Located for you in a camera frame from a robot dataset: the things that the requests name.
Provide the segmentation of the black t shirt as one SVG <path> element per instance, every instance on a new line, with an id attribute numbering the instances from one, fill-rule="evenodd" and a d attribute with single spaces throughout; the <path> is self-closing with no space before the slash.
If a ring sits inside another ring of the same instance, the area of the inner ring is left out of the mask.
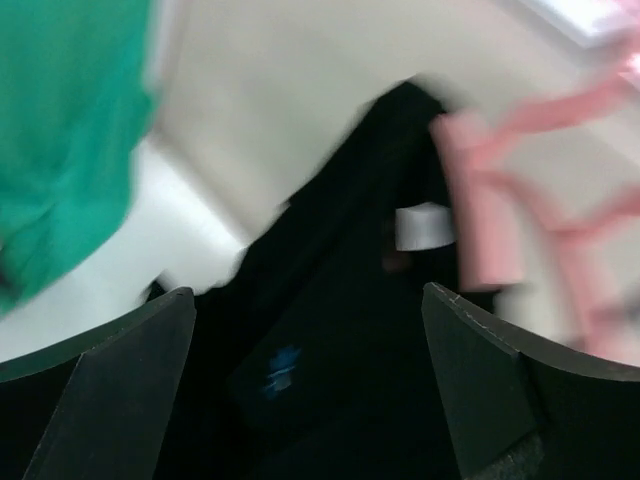
<path id="1" fill-rule="evenodd" d="M 421 85 L 378 97 L 195 298 L 158 479 L 456 479 L 421 313 L 460 292 L 451 199 Z"/>

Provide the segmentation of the pink hanger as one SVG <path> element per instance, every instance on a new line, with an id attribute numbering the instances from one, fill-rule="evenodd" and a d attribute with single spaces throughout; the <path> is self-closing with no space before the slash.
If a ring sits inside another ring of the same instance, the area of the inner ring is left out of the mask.
<path id="1" fill-rule="evenodd" d="M 564 217 L 527 181 L 497 164 L 522 137 L 580 125 L 620 103 L 627 79 L 637 73 L 636 47 L 600 79 L 554 99 L 527 100 L 496 127 L 482 132 L 466 115 L 445 115 L 432 127 L 448 176 L 460 231 L 461 280 L 481 290 L 519 280 L 517 234 L 506 199 L 531 215 L 556 262 L 567 304 L 585 352 L 631 365 L 639 362 L 639 342 L 628 329 L 622 303 L 609 302 L 586 248 L 639 215 L 639 188 L 631 186 L 581 219 Z"/>

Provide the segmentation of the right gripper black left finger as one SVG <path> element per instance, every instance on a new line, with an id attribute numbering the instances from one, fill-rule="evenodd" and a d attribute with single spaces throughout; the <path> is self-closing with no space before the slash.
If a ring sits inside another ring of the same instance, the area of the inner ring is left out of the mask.
<path id="1" fill-rule="evenodd" d="M 195 317 L 182 287 L 2 362 L 2 479 L 152 478 Z"/>

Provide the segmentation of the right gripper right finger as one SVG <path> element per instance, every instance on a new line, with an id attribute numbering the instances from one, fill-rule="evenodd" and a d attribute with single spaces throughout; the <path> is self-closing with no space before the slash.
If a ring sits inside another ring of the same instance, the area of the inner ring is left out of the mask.
<path id="1" fill-rule="evenodd" d="M 639 369 L 424 288 L 424 329 L 465 479 L 636 479 Z"/>

